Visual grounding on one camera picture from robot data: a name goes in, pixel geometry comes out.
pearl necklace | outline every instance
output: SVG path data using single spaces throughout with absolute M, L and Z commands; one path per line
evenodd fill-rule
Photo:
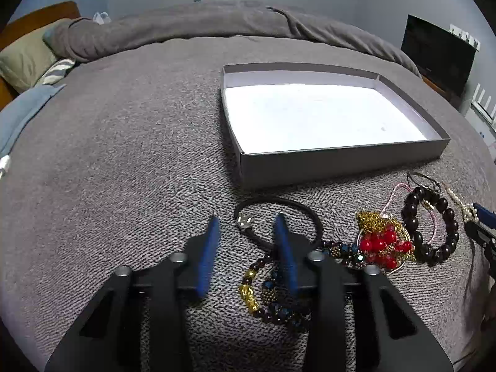
M 479 217 L 477 217 L 477 210 L 474 208 L 472 203 L 464 203 L 457 194 L 450 189 L 450 187 L 443 183 L 445 186 L 446 192 L 452 198 L 452 200 L 457 204 L 458 207 L 462 209 L 463 222 L 474 221 L 479 222 Z

plastic bag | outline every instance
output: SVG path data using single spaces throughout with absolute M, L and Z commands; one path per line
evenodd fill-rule
M 93 15 L 93 21 L 95 21 L 97 24 L 103 25 L 103 24 L 108 24 L 109 22 L 112 22 L 110 19 L 108 13 L 106 12 L 96 12 L 95 15 Z

red bead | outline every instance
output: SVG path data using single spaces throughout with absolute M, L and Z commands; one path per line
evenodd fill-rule
M 379 267 L 384 267 L 386 265 L 386 256 L 377 256 L 375 258 L 375 263 L 379 266 Z
M 368 263 L 375 263 L 377 260 L 377 255 L 375 253 L 369 253 L 367 256 Z
M 372 243 L 373 243 L 374 251 L 376 251 L 376 252 L 384 250 L 387 246 L 386 241 L 384 241 L 382 239 L 377 239 L 377 240 L 373 241 Z
M 394 257 L 387 259 L 386 268 L 394 270 L 396 267 L 398 267 L 398 262 L 394 259 Z
M 403 242 L 396 241 L 396 245 L 394 245 L 394 250 L 397 250 L 398 252 L 403 252 Z
M 395 243 L 396 242 L 396 232 L 386 231 L 384 233 L 384 240 L 386 241 L 386 243 L 388 245 L 390 245 L 391 243 Z
M 364 240 L 362 239 L 360 241 L 360 250 L 361 251 L 364 251 L 364 252 L 367 252 L 367 251 L 371 251 L 372 250 L 372 242 L 370 240 Z
M 403 252 L 409 252 L 410 250 L 412 250 L 412 243 L 410 241 L 405 241 L 403 242 Z

blue gripper pad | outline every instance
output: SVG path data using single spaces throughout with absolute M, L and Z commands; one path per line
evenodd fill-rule
M 293 297 L 310 295 L 317 287 L 317 275 L 306 264 L 310 241 L 304 235 L 290 232 L 283 214 L 278 214 L 274 223 L 274 241 L 289 293 Z
M 479 203 L 474 203 L 474 208 L 477 210 L 477 217 L 479 221 L 482 222 L 487 227 L 491 229 L 496 229 L 496 214 L 484 208 Z
M 220 239 L 220 221 L 211 217 L 205 233 L 188 239 L 183 250 L 188 262 L 177 276 L 177 288 L 194 299 L 202 299 L 208 293 L 217 245 Z

pillow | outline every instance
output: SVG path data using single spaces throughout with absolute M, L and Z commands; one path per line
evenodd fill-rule
M 68 19 L 62 18 L 29 32 L 0 51 L 0 75 L 18 93 L 34 86 L 56 62 L 55 55 L 43 42 L 43 34 L 64 21 Z
M 0 111 L 0 157 L 8 155 L 22 129 L 65 84 L 28 89 Z
M 63 58 L 51 66 L 48 71 L 41 76 L 36 85 L 52 85 L 63 79 L 76 64 L 76 60 Z

